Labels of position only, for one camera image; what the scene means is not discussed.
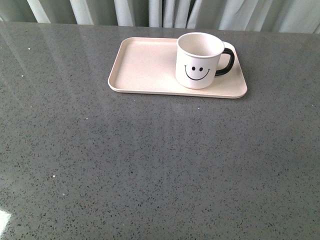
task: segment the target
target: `smiley face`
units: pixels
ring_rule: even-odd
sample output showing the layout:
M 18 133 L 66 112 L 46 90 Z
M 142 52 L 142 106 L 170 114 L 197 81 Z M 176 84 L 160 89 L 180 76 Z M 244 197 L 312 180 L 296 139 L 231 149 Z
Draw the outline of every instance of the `smiley face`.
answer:
M 204 79 L 210 71 L 210 68 L 209 68 L 208 71 L 206 72 L 206 74 L 203 75 L 203 70 L 204 70 L 203 67 L 200 67 L 199 69 L 197 69 L 195 66 L 193 66 L 191 69 L 194 72 L 193 75 L 199 76 L 199 78 L 190 77 L 187 73 L 187 65 L 184 65 L 185 74 L 187 75 L 188 78 L 190 78 L 191 80 L 194 80 L 194 81 L 199 81 L 201 79 Z

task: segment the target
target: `countertop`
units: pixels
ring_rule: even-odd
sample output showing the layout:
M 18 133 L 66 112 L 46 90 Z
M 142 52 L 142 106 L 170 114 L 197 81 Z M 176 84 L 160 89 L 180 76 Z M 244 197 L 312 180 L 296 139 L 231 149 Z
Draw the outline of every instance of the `countertop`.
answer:
M 243 97 L 110 89 L 124 39 L 192 31 Z M 318 34 L 1 22 L 1 239 L 319 239 L 319 65 Z

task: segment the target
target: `drawn smile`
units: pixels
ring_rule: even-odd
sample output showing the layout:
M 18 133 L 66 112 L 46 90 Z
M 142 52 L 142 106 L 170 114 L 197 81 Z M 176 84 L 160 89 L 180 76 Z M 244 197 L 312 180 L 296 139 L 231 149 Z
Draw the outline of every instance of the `drawn smile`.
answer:
M 190 76 L 188 75 L 188 73 L 187 73 L 187 65 L 184 65 L 184 70 L 185 70 L 185 74 L 187 75 L 188 78 L 190 78 L 191 80 L 198 81 L 198 80 L 204 79 L 204 78 L 208 75 L 208 73 L 209 73 L 209 71 L 210 71 L 210 68 L 208 69 L 208 72 L 207 72 L 203 77 L 201 77 L 201 78 L 192 78 L 192 77 L 190 77 Z

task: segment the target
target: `tray rim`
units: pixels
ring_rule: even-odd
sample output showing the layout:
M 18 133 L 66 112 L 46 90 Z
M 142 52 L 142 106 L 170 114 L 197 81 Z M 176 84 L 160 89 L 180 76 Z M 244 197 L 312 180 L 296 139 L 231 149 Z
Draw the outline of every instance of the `tray rim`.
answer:
M 224 98 L 224 99 L 238 99 L 238 98 L 243 97 L 247 93 L 248 86 L 247 86 L 246 80 L 245 80 L 245 78 L 243 76 L 243 72 L 242 72 L 242 69 L 241 69 L 241 66 L 240 66 L 240 62 L 239 62 L 239 59 L 238 59 L 236 48 L 231 43 L 226 42 L 226 41 L 223 41 L 223 43 L 232 46 L 234 48 L 234 50 L 235 50 L 235 56 L 236 56 L 236 59 L 238 61 L 238 65 L 239 65 L 239 68 L 240 68 L 241 75 L 243 77 L 243 82 L 244 82 L 245 88 L 244 88 L 243 92 L 241 92 L 241 94 L 239 94 L 239 95 L 228 95 L 228 96 L 226 96 L 226 95 L 223 95 L 223 94 L 208 94 L 208 93 L 205 93 L 205 92 L 201 92 L 201 89 L 191 89 L 192 91 L 195 91 L 193 93 L 169 92 L 169 91 L 168 92 L 163 92 L 163 91 L 157 91 L 157 90 L 150 91 L 150 90 L 143 90 L 143 89 L 141 89 L 141 90 L 130 90 L 130 89 L 117 88 L 117 87 L 113 86 L 110 83 L 111 79 L 114 77 L 114 74 L 115 74 L 114 71 L 116 70 L 116 68 L 118 68 L 118 69 L 121 68 L 120 66 L 117 66 L 117 63 L 120 60 L 121 55 L 126 52 L 127 46 L 130 43 L 134 43 L 134 42 L 150 42 L 150 43 L 154 43 L 154 42 L 156 42 L 156 43 L 172 44 L 172 43 L 175 43 L 176 41 L 177 41 L 177 38 L 165 38 L 165 37 L 135 37 L 134 36 L 134 37 L 128 37 L 128 38 L 124 39 L 120 44 L 120 47 L 118 49 L 117 55 L 115 57 L 115 60 L 114 60 L 113 66 L 112 66 L 112 69 L 111 69 L 109 77 L 108 77 L 108 85 L 109 85 L 109 87 L 113 91 L 118 92 L 118 93 L 150 94 L 150 95 L 171 95 L 171 96 Z

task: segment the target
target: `mug rim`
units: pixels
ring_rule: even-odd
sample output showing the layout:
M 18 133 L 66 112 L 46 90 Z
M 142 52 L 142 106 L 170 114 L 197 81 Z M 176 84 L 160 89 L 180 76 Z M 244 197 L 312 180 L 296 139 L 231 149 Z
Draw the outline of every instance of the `mug rim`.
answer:
M 222 46 L 223 46 L 223 47 L 222 47 L 222 50 L 221 50 L 220 52 L 218 52 L 218 53 L 211 54 L 211 55 L 205 55 L 205 56 L 190 53 L 190 52 L 184 50 L 184 49 L 179 45 L 179 42 L 181 41 L 181 39 L 182 39 L 182 38 L 185 38 L 186 36 L 189 36 L 189 35 L 203 35 L 203 36 L 207 36 L 207 37 L 209 37 L 209 38 L 213 38 L 213 39 L 215 39 L 216 41 L 219 41 L 219 42 L 222 44 Z M 181 51 L 183 51 L 186 55 L 188 55 L 188 56 L 190 56 L 190 57 L 193 57 L 193 58 L 197 58 L 197 59 L 210 59 L 210 58 L 214 58 L 214 57 L 219 56 L 220 54 L 222 54 L 223 51 L 225 50 L 225 44 L 224 44 L 224 42 L 223 42 L 220 38 L 218 38 L 218 37 L 216 37 L 216 36 L 214 36 L 214 35 L 212 35 L 212 34 L 206 33 L 206 32 L 189 32 L 189 33 L 185 33 L 185 34 L 181 35 L 181 36 L 177 39 L 176 45 L 177 45 L 178 49 L 180 49 Z

